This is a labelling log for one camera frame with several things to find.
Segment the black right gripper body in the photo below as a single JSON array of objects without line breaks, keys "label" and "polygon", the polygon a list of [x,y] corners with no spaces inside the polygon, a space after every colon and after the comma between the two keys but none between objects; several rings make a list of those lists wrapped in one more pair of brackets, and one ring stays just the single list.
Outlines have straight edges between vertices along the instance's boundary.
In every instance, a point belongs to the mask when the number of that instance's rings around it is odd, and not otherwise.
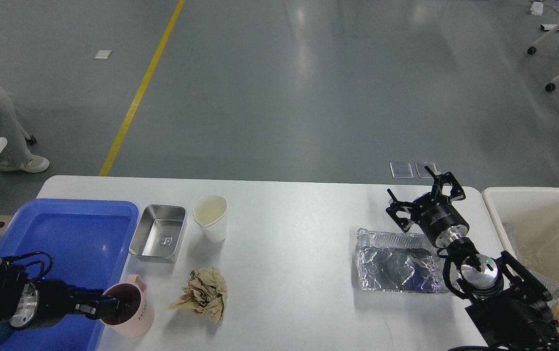
[{"label": "black right gripper body", "polygon": [[445,195],[423,195],[416,198],[410,218],[422,229],[436,248],[446,248],[454,240],[467,236],[470,225]]}]

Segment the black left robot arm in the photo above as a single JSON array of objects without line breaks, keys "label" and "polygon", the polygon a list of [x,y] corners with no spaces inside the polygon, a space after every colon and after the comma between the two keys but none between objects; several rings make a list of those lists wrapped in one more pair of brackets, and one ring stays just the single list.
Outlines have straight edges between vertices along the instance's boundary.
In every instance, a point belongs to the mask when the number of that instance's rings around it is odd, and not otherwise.
[{"label": "black left robot arm", "polygon": [[128,303],[104,288],[52,275],[55,256],[43,250],[0,255],[0,324],[11,332],[51,329],[67,317],[117,318]]}]

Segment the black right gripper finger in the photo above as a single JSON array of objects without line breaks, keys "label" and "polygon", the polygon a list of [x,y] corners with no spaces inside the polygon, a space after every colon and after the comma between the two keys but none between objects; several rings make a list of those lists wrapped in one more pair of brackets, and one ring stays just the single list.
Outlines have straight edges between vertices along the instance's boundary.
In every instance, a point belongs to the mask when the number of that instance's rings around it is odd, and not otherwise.
[{"label": "black right gripper finger", "polygon": [[386,213],[396,223],[403,233],[408,233],[418,220],[419,205],[415,202],[400,201],[391,189],[387,189],[391,198]]},{"label": "black right gripper finger", "polygon": [[[449,194],[444,194],[445,186],[450,187]],[[457,181],[453,173],[443,173],[433,176],[433,186],[429,193],[430,198],[437,201],[452,203],[454,201],[465,200],[465,191]]]}]

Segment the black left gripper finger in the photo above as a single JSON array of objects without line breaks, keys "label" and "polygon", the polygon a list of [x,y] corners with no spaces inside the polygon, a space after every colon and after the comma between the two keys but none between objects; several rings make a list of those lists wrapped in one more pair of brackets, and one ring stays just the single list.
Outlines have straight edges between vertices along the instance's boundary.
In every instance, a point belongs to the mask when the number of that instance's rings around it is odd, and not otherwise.
[{"label": "black left gripper finger", "polygon": [[94,298],[75,304],[75,313],[90,320],[114,317],[119,313],[125,302],[119,298]]}]

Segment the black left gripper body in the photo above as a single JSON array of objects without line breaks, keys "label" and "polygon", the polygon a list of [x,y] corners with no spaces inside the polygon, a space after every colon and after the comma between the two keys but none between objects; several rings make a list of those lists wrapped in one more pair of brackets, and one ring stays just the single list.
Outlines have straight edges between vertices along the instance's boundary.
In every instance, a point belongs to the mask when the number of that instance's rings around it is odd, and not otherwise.
[{"label": "black left gripper body", "polygon": [[8,324],[23,331],[53,326],[70,314],[94,317],[103,293],[103,289],[71,285],[59,278],[41,278],[25,285]]}]

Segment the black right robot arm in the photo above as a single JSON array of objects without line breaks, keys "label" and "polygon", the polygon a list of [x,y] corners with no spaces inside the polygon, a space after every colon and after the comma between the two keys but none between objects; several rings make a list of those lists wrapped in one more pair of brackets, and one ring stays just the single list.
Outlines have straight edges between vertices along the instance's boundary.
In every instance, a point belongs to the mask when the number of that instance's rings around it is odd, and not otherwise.
[{"label": "black right robot arm", "polygon": [[469,223],[453,202],[465,192],[453,173],[436,174],[428,193],[401,201],[388,190],[386,213],[407,233],[418,225],[444,259],[447,289],[469,300],[465,311],[485,346],[462,346],[462,351],[559,351],[559,322],[549,307],[553,295],[536,276],[507,251],[498,258],[481,254],[468,237]]}]

